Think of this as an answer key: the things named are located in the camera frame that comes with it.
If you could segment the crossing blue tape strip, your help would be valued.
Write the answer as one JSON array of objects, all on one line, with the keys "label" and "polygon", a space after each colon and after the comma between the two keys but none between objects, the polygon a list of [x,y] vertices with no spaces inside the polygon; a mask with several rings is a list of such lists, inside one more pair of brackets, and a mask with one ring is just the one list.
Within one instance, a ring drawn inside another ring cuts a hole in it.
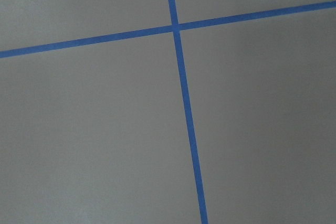
[{"label": "crossing blue tape strip", "polygon": [[192,107],[191,107],[191,102],[190,102],[190,94],[188,90],[187,74],[186,74],[186,69],[185,69],[184,54],[183,54],[183,47],[182,47],[182,40],[181,40],[181,31],[180,31],[180,26],[179,26],[179,21],[178,21],[176,1],[168,0],[168,3],[169,3],[169,10],[170,10],[170,17],[171,17],[172,33],[173,33],[173,38],[174,38],[174,46],[175,46],[175,52],[176,52],[176,58],[177,58],[178,73],[179,73],[179,78],[180,78],[184,113],[185,113],[185,119],[186,119],[188,140],[189,140],[190,151],[191,151],[195,186],[196,186],[196,192],[197,192],[197,201],[198,201],[198,207],[199,207],[199,212],[200,212],[199,214],[200,214],[201,223],[208,223],[206,201],[205,201],[204,187],[203,187],[203,180],[202,180],[202,172],[201,172],[200,160],[199,160],[198,149],[197,149],[197,141],[196,141],[196,135],[195,135]]}]

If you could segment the long blue tape strip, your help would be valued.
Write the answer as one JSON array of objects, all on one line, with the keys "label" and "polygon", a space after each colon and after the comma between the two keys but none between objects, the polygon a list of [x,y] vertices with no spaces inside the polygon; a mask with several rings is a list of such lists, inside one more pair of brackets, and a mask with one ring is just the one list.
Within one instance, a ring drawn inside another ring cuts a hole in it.
[{"label": "long blue tape strip", "polygon": [[126,31],[126,32],[116,33],[116,34],[108,34],[108,35],[95,36],[95,37],[89,37],[89,38],[55,42],[51,44],[4,50],[4,51],[1,51],[1,58],[9,58],[9,57],[14,57],[14,56],[35,54],[35,53],[40,53],[40,52],[45,52],[45,51],[54,51],[54,50],[61,50],[65,48],[80,47],[80,46],[86,46],[86,45],[100,44],[104,42],[111,42],[111,41],[118,41],[118,40],[130,39],[130,38],[138,38],[138,37],[146,37],[146,36],[158,35],[158,34],[164,34],[164,33],[171,33],[173,32],[174,28],[178,28],[179,30],[191,30],[191,29],[197,29],[197,28],[203,28],[203,27],[209,27],[209,26],[239,23],[239,22],[244,22],[248,20],[289,15],[289,14],[295,14],[295,13],[311,12],[311,11],[329,9],[329,8],[335,8],[335,1],[294,6],[294,7],[286,7],[286,8],[280,8],[280,9],[265,10],[261,12],[253,12],[253,13],[247,13],[247,14],[239,14],[239,15],[233,15],[233,16],[198,20],[194,22],[180,23],[178,25],[153,27],[153,28],[140,29],[140,30],[134,30],[134,31]]}]

